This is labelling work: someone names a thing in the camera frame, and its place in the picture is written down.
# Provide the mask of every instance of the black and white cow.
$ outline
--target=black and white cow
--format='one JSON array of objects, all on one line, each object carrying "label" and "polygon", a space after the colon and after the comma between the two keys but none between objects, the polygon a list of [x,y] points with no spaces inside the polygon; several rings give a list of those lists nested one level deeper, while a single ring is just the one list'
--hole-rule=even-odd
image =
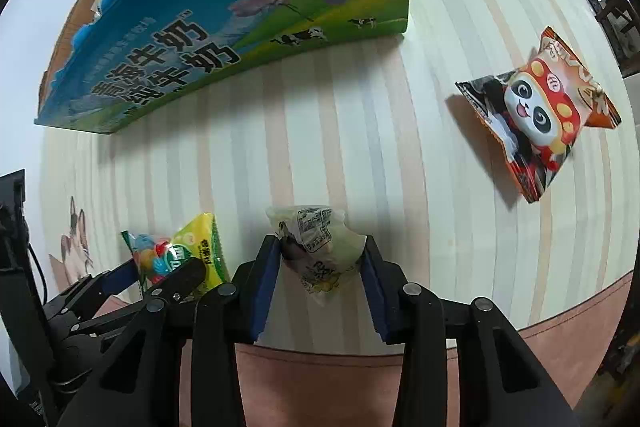
[{"label": "black and white cow", "polygon": [[375,28],[378,25],[378,20],[375,17],[367,17],[366,19],[349,19],[347,22],[354,23],[359,30],[367,24],[372,28]]},{"label": "black and white cow", "polygon": [[310,41],[311,39],[326,40],[321,27],[314,26],[313,28],[309,28],[308,30],[303,30],[301,32],[281,35],[271,39],[270,42],[277,42],[278,44],[284,44],[286,46],[299,46],[300,42]]}]

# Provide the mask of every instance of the panda eye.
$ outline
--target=panda eye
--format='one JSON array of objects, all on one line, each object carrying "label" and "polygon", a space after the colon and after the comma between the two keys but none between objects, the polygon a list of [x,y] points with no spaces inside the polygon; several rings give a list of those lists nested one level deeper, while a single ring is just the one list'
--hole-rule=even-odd
[{"label": "panda eye", "polygon": [[511,89],[515,94],[517,94],[521,98],[531,98],[531,86],[527,84],[524,80],[518,80],[513,83]]},{"label": "panda eye", "polygon": [[533,125],[536,126],[541,133],[548,133],[551,130],[551,121],[544,109],[536,106],[533,110]]}]

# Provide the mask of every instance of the striped tablecloth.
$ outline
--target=striped tablecloth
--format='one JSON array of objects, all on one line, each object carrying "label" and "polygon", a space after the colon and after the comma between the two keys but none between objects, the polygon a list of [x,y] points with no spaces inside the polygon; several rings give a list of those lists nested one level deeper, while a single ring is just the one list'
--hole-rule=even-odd
[{"label": "striped tablecloth", "polygon": [[[588,128],[539,203],[514,187],[455,81],[524,63],[540,33],[574,48],[622,116]],[[171,234],[215,211],[230,270],[271,232],[272,204],[345,208],[409,279],[442,298],[490,296],[517,328],[631,270],[640,221],[630,104],[586,0],[411,0],[404,36],[291,57],[204,88],[114,136],[47,129],[42,201],[60,256],[69,199],[99,272],[126,260],[118,232]],[[326,306],[280,271],[266,346],[378,354],[362,285]]]}]

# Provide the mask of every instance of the candy bag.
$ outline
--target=candy bag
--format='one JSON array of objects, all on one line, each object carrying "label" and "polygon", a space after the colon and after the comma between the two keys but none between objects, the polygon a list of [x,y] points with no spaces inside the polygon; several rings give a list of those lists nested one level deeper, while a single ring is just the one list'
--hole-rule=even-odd
[{"label": "candy bag", "polygon": [[524,66],[456,86],[502,144],[529,203],[540,199],[583,126],[613,129],[621,122],[600,84],[549,27]]},{"label": "candy bag", "polygon": [[329,293],[356,275],[367,237],[344,225],[343,210],[328,206],[268,208],[280,238],[285,264],[300,276],[305,290],[323,303]]},{"label": "candy bag", "polygon": [[122,237],[136,262],[140,287],[145,292],[190,257],[202,259],[207,270],[204,282],[193,292],[195,298],[229,280],[213,214],[196,216],[173,237],[145,233],[134,236],[129,230],[122,232]]}]

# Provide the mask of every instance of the black cable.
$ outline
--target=black cable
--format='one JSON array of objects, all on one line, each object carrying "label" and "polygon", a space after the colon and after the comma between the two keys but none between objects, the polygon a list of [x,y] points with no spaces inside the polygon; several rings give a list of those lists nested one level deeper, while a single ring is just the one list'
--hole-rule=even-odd
[{"label": "black cable", "polygon": [[40,263],[38,262],[38,258],[31,248],[31,243],[28,244],[29,251],[31,252],[31,256],[33,257],[33,262],[36,264],[36,268],[38,269],[38,273],[40,274],[40,280],[42,281],[42,305],[44,306],[47,303],[47,282],[44,280],[44,273],[42,273],[42,268],[40,267]]}]

